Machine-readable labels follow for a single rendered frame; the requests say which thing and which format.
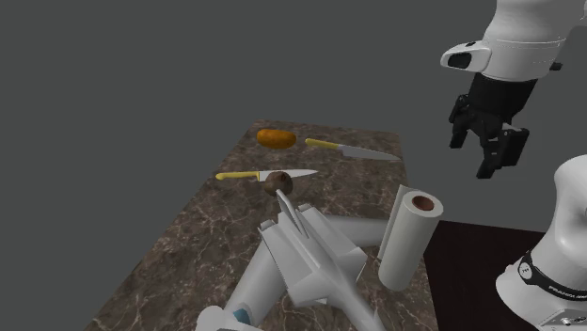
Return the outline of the yellow-handled kitchen knife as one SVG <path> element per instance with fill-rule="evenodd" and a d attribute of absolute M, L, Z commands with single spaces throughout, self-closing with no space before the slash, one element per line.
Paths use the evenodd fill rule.
<path fill-rule="evenodd" d="M 319 147 L 325 149 L 332 149 L 332 150 L 339 150 L 343 156 L 352 157 L 352 158 L 360 158 L 360 159 L 370 159 L 370 160 L 383 160 L 383 161 L 392 161 L 392 162 L 400 162 L 401 158 L 396 155 L 385 153 L 382 151 L 377 150 L 368 150 L 359 147 L 353 147 L 333 142 L 328 142 L 319 139 L 313 138 L 306 138 L 305 143 L 308 146 L 312 147 Z"/>
<path fill-rule="evenodd" d="M 237 172 L 221 172 L 214 177 L 223 181 L 225 179 L 240 179 L 240 178 L 255 178 L 257 181 L 263 182 L 272 174 L 285 173 L 291 178 L 304 177 L 317 173 L 313 169 L 279 169 L 279 170 L 255 170 L 255 171 L 237 171 Z"/>

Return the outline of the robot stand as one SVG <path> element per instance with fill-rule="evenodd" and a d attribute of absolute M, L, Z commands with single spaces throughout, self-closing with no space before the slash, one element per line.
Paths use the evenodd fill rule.
<path fill-rule="evenodd" d="M 441 221 L 423 255 L 439 331 L 538 331 L 500 300 L 495 281 L 541 232 Z"/>

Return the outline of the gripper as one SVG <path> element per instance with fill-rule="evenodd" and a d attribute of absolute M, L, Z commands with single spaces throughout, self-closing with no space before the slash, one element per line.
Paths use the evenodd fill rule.
<path fill-rule="evenodd" d="M 517 165 L 530 131 L 517 128 L 512 121 L 526 105 L 536 83 L 537 79 L 511 82 L 476 73 L 468 95 L 457 97 L 449 116 L 450 148 L 461 149 L 468 130 L 482 137 L 484 159 L 476 174 L 478 179 L 490 179 L 496 170 Z"/>

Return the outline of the white toy aircraft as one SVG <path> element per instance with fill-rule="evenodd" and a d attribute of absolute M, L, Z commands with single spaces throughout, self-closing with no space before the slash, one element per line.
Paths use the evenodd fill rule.
<path fill-rule="evenodd" d="M 296 307 L 341 309 L 357 331 L 387 331 L 357 289 L 365 247 L 382 243 L 385 220 L 326 215 L 297 208 L 276 191 L 278 220 L 260 224 L 262 242 L 228 303 L 198 315 L 195 331 L 263 331 L 260 324 L 286 293 Z"/>

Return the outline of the brown round fruit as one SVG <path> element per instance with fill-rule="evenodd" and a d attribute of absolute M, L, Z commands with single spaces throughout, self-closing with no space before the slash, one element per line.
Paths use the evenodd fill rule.
<path fill-rule="evenodd" d="M 277 195 L 277 190 L 289 195 L 293 189 L 292 177 L 284 171 L 271 172 L 263 183 L 263 190 L 272 197 Z"/>

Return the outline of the orange oval potato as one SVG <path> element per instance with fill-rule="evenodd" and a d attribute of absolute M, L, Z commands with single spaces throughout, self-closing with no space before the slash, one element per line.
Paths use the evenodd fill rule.
<path fill-rule="evenodd" d="M 257 132 L 258 143 L 269 149 L 285 150 L 292 147 L 296 140 L 296 135 L 288 131 L 261 129 Z"/>

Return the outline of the white paper towel roll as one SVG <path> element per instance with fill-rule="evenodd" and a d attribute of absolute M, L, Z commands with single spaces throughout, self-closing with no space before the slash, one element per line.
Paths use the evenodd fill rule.
<path fill-rule="evenodd" d="M 443 212 L 436 197 L 399 186 L 377 256 L 379 279 L 389 290 L 408 287 Z"/>

